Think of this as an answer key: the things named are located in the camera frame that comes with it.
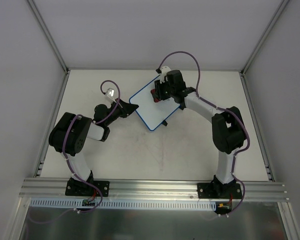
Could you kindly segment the red bone-shaped eraser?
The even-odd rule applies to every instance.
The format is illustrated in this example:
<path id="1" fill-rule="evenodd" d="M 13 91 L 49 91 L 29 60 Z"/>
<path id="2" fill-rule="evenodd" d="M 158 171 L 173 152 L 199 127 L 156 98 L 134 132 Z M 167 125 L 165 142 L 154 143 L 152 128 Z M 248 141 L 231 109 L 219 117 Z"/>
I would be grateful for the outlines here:
<path id="1" fill-rule="evenodd" d="M 155 88 L 152 89 L 152 90 L 150 91 L 150 93 L 151 93 L 152 98 L 153 98 L 153 101 L 154 101 L 155 103 L 158 103 L 158 102 L 161 101 Z"/>

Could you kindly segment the blue framed whiteboard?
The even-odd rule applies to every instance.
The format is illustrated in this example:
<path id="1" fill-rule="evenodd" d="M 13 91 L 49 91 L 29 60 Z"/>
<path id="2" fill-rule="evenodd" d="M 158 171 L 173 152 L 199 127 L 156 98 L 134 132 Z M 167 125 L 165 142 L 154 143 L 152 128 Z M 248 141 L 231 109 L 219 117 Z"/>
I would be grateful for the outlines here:
<path id="1" fill-rule="evenodd" d="M 155 81 L 159 78 L 159 76 L 156 76 L 129 98 L 130 104 L 139 106 L 136 113 L 150 131 L 155 131 L 180 108 L 180 105 L 175 103 L 172 98 L 154 102 L 151 90 L 155 88 Z"/>

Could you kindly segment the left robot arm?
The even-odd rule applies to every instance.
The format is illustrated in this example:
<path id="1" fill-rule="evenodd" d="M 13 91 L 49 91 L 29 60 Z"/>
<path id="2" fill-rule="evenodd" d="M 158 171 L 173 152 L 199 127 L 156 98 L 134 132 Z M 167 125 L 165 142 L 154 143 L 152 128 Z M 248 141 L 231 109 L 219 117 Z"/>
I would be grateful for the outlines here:
<path id="1" fill-rule="evenodd" d="M 86 139 L 105 142 L 110 134 L 109 125 L 118 118 L 127 118 L 139 105 L 116 99 L 110 107 L 99 104 L 94 108 L 93 118 L 65 112 L 51 131 L 48 143 L 66 160 L 71 179 L 78 181 L 77 189 L 83 195 L 94 191 L 92 170 L 81 151 Z"/>

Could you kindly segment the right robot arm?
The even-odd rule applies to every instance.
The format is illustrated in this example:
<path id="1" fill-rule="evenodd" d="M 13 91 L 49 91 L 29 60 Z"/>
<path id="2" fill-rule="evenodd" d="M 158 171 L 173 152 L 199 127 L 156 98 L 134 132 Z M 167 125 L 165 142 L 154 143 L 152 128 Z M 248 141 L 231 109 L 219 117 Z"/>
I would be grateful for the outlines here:
<path id="1" fill-rule="evenodd" d="M 239 108 L 222 108 L 199 96 L 193 87 L 187 87 L 180 70 L 167 66 L 157 69 L 159 80 L 154 81 L 150 91 L 153 101 L 158 103 L 172 98 L 182 109 L 188 108 L 211 123 L 212 140 L 218 149 L 218 166 L 213 181 L 214 193 L 225 198 L 235 183 L 233 176 L 236 154 L 240 152 L 249 135 Z"/>

